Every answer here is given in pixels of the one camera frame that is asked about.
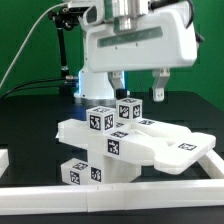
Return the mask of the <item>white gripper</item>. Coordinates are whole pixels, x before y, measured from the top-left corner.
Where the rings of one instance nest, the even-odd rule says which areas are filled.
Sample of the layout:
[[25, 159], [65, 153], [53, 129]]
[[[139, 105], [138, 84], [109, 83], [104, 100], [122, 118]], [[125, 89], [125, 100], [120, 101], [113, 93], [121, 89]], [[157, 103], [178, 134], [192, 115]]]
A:
[[195, 30], [189, 20], [190, 4], [182, 1], [138, 17], [133, 31], [115, 34], [112, 23], [93, 26], [86, 34], [87, 64], [93, 72], [109, 72], [116, 99], [128, 96], [120, 70], [156, 69], [153, 100], [162, 102], [169, 68], [192, 66], [197, 58]]

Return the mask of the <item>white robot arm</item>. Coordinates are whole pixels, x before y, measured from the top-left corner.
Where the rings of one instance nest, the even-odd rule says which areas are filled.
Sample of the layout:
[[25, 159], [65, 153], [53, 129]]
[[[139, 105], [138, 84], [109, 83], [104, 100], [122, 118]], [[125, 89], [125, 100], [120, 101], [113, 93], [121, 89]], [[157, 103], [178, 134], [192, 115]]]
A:
[[81, 8], [84, 65], [78, 102], [113, 104], [125, 90], [124, 73], [151, 70], [153, 98], [164, 100], [170, 70], [189, 67], [203, 40], [194, 29], [192, 0], [64, 0]]

